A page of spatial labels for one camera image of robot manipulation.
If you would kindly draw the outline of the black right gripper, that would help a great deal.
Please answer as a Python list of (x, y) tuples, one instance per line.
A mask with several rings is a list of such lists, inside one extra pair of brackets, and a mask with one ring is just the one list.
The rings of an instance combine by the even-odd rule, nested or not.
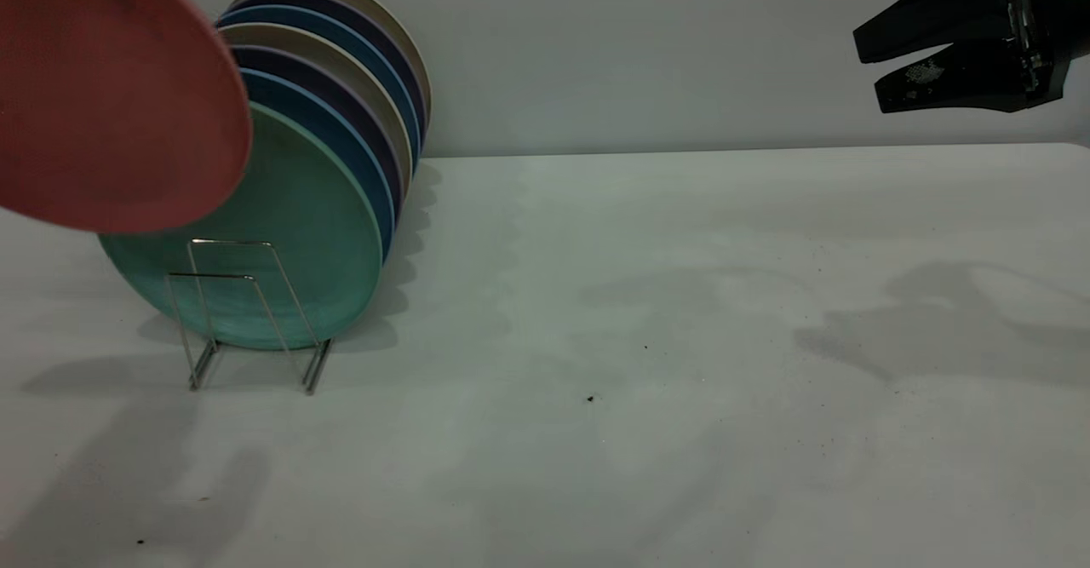
[(950, 44), (877, 80), (884, 113), (1012, 113), (1064, 94), (1070, 64), (1087, 55), (1088, 9), (1089, 0), (899, 0), (853, 40), (864, 64)]

